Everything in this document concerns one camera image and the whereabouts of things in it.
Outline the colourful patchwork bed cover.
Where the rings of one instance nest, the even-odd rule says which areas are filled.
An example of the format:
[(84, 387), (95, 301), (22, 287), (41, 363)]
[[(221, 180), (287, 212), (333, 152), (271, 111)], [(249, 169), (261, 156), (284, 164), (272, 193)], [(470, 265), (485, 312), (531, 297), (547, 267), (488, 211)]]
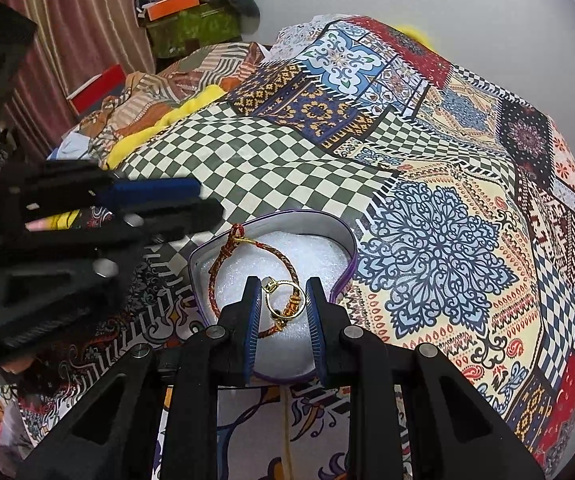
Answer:
[(575, 159), (548, 115), (391, 26), (325, 15), (115, 170), (196, 177), (225, 228), (341, 218), (350, 320), (444, 352), (554, 477), (575, 424)]

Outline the striped orange brown blanket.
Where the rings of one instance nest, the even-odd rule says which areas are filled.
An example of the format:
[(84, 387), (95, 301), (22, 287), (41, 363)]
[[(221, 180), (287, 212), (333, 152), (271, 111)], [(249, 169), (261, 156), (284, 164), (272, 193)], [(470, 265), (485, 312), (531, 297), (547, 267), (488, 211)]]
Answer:
[(224, 91), (235, 88), (265, 57), (266, 49), (257, 42), (227, 42), (202, 47), (159, 74), (131, 73), (64, 136), (57, 156), (104, 165), (119, 141), (152, 127), (210, 84)]

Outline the green patterned cloth stand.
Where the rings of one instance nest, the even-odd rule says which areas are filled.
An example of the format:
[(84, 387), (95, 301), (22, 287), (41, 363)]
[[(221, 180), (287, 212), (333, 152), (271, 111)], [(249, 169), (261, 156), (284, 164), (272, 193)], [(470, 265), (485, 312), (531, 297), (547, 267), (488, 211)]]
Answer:
[(240, 38), (240, 14), (229, 4), (203, 3), (156, 21), (146, 20), (155, 58), (181, 58), (195, 50)]

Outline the orange box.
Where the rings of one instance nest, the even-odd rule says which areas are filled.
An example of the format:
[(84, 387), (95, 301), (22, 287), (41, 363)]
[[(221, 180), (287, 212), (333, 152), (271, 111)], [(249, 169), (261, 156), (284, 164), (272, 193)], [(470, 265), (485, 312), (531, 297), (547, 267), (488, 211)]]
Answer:
[(145, 8), (145, 14), (150, 21), (156, 21), (198, 5), (199, 0), (159, 0), (148, 4)]

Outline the striped brown curtain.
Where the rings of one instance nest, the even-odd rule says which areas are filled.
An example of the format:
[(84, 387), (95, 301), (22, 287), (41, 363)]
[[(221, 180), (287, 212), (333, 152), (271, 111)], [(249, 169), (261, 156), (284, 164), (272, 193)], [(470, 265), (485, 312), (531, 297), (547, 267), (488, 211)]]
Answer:
[(128, 73), (153, 72), (134, 0), (0, 1), (37, 25), (4, 112), (34, 160), (48, 156), (76, 125), (68, 96), (89, 78), (113, 65)]

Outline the red and white box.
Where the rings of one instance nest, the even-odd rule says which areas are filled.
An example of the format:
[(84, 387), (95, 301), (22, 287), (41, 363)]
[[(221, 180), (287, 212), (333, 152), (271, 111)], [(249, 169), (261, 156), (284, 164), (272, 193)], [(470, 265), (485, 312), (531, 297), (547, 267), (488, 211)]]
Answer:
[(84, 116), (98, 110), (108, 96), (119, 96), (124, 91), (126, 79), (121, 65), (112, 65), (71, 92), (67, 100), (78, 116)]

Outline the yellow cloth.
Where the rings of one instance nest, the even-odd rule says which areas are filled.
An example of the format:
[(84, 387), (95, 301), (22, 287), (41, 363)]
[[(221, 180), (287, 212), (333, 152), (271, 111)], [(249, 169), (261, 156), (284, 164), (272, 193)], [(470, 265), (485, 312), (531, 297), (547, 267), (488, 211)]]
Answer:
[[(161, 131), (179, 122), (180, 119), (188, 117), (188, 115), (214, 103), (214, 101), (217, 101), (217, 99), (222, 98), (224, 95), (225, 91), (220, 86), (210, 84), (205, 90), (202, 90), (197, 96), (194, 96), (194, 98), (189, 99), (173, 110), (169, 110), (169, 112), (161, 116), (155, 124), (138, 130), (136, 133), (127, 136), (127, 138), (119, 140), (110, 150), (105, 162), (103, 162), (102, 168), (105, 170), (115, 170), (139, 146), (152, 139), (156, 134), (161, 133)], [(80, 209), (68, 211), (64, 214), (54, 214), (54, 216), (27, 223), (26, 227), (30, 229), (30, 231), (66, 230), (72, 227), (80, 214)]]

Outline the purple heart-shaped jewelry box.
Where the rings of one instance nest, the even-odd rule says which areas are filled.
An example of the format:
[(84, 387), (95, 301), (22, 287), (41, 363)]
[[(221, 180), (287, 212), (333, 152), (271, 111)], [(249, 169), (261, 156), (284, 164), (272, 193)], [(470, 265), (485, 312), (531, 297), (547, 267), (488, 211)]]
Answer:
[(306, 284), (319, 278), (334, 301), (356, 270), (358, 245), (348, 224), (322, 211), (274, 212), (231, 226), (188, 259), (196, 304), (207, 324), (240, 301), (247, 279), (261, 282), (262, 307), (254, 373), (265, 382), (315, 376)]

